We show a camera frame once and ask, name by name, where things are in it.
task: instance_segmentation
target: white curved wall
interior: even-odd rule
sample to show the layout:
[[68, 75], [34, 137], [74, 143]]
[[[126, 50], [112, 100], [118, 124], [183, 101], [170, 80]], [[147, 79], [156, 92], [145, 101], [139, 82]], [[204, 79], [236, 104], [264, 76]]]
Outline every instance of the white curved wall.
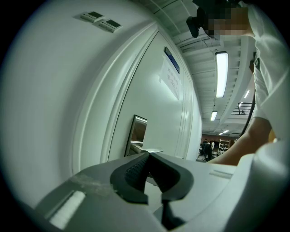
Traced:
[[[112, 34], [79, 19], [93, 10], [123, 28]], [[63, 0], [40, 7], [22, 28], [0, 89], [2, 159], [18, 198], [34, 207], [72, 175], [74, 131], [91, 85], [111, 55], [152, 20], [126, 0]]]
[[193, 121], [186, 159], [196, 160], [202, 135], [202, 118], [196, 93], [193, 93]]

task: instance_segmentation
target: paper sign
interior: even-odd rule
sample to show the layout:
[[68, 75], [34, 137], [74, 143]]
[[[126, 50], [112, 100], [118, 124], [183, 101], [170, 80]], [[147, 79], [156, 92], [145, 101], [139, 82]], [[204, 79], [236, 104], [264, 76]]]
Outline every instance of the paper sign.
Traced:
[[171, 92], [179, 99], [180, 92], [180, 79], [179, 74], [173, 68], [170, 63], [166, 60], [163, 61], [163, 66], [161, 70], [161, 79], [167, 85], [167, 87], [171, 90]]

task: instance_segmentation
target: black cable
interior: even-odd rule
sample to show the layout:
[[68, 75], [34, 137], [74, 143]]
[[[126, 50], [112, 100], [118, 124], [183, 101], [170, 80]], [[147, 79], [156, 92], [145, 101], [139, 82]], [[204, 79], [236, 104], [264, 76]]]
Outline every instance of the black cable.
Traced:
[[245, 133], [245, 131], [246, 131], [247, 127], [248, 127], [248, 124], [249, 124], [249, 122], [250, 122], [250, 120], [251, 120], [252, 113], [253, 113], [253, 110], [254, 110], [254, 107], [255, 107], [255, 104], [256, 104], [255, 93], [256, 93], [256, 90], [254, 91], [254, 96], [253, 96], [252, 106], [251, 106], [251, 109], [250, 109], [250, 113], [249, 113], [248, 119], [247, 119], [247, 121], [246, 121], [246, 124], [245, 124], [245, 126], [244, 126], [244, 129], [243, 129], [242, 132], [241, 132], [240, 137]]

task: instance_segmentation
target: door frame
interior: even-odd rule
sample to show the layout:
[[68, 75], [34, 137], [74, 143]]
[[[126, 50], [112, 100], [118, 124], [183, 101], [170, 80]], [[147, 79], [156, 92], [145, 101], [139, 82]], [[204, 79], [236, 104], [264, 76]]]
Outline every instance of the door frame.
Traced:
[[[180, 132], [179, 132], [179, 137], [178, 137], [178, 143], [177, 143], [177, 148], [176, 148], [176, 152], [175, 152], [175, 156], [179, 157], [179, 158], [183, 158], [186, 159], [187, 157], [187, 153], [188, 153], [188, 149], [189, 149], [189, 143], [190, 143], [190, 136], [192, 135], [192, 123], [193, 123], [193, 94], [195, 93], [195, 88], [194, 88], [194, 82], [193, 79], [191, 78], [191, 74], [190, 71], [188, 69], [188, 64], [185, 61], [185, 59], [182, 56], [182, 52], [180, 49], [177, 48], [177, 46], [175, 45], [175, 43], [172, 41], [172, 39], [170, 38], [170, 36], [166, 33], [166, 31], [163, 28], [159, 28], [159, 32], [162, 34], [162, 36], [164, 37], [164, 39], [169, 43], [169, 45], [171, 46], [171, 48], [174, 50], [174, 52], [176, 53], [178, 59], [180, 60], [183, 68], [184, 68], [184, 82], [185, 80], [188, 80], [190, 85], [189, 85], [189, 92], [186, 92], [184, 90], [184, 95], [186, 97], [188, 97], [188, 100], [190, 102], [190, 104], [187, 104], [187, 107], [190, 107], [190, 109], [188, 110], [188, 108], [186, 106], [183, 106], [183, 110], [182, 110], [182, 121], [181, 121], [181, 127], [180, 127]], [[188, 118], [186, 118], [184, 115], [186, 112], [189, 112]], [[189, 126], [188, 126], [188, 130], [186, 132], [186, 129], [184, 127], [185, 125], [185, 121], [189, 120]], [[182, 149], [182, 143], [183, 143], [183, 139], [186, 138], [186, 146], [185, 149]]]
[[[96, 75], [76, 123], [72, 145], [73, 174], [91, 165], [107, 162], [126, 91], [140, 60], [157, 33], [157, 24], [148, 23], [116, 50]], [[88, 143], [86, 137], [94, 137], [88, 126], [92, 119], [99, 124], [95, 125], [93, 131], [98, 133], [99, 138], [94, 143]]]

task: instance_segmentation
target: person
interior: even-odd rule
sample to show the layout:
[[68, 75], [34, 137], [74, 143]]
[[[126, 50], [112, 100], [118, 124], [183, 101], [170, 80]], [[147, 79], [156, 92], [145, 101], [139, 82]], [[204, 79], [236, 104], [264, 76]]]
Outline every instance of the person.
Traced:
[[212, 159], [212, 145], [210, 144], [210, 142], [204, 144], [203, 153], [204, 153], [204, 158], [207, 162]]
[[203, 143], [200, 144], [200, 150], [199, 150], [199, 155], [202, 156], [203, 155]]
[[204, 154], [204, 152], [203, 152], [204, 144], [206, 144], [206, 143], [208, 143], [207, 139], [205, 139], [205, 140], [203, 141], [203, 143], [201, 144], [201, 150], [200, 150], [200, 154], [199, 154], [199, 155], [204, 155], [204, 156], [206, 156], [206, 155]]
[[212, 154], [213, 154], [213, 149], [214, 149], [214, 142], [211, 141], [211, 145], [212, 145]]
[[211, 27], [214, 30], [219, 28], [219, 33], [224, 38], [245, 35], [255, 39], [256, 106], [249, 128], [224, 154], [209, 161], [214, 164], [237, 165], [242, 156], [255, 153], [268, 142], [271, 125], [261, 105], [279, 81], [290, 78], [290, 52], [278, 29], [257, 6], [243, 2], [240, 6], [241, 8], [231, 9], [230, 19], [215, 20]]

